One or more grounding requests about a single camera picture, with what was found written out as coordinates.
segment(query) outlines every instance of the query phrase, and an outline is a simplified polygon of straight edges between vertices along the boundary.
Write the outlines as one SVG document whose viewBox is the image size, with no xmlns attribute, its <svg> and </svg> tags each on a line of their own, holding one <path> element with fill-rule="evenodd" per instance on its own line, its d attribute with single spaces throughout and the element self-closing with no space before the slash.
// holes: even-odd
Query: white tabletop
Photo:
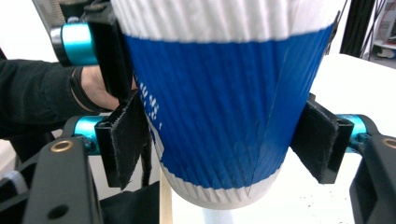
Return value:
<svg viewBox="0 0 396 224">
<path fill-rule="evenodd" d="M 396 136 L 396 70 L 346 55 L 325 56 L 311 92 L 334 114 L 364 114 Z M 162 182 L 162 223 L 354 223 L 349 186 L 361 156 L 347 153 L 336 183 L 320 185 L 290 149 L 269 192 L 249 206 L 219 211 L 188 203 Z"/>
</svg>

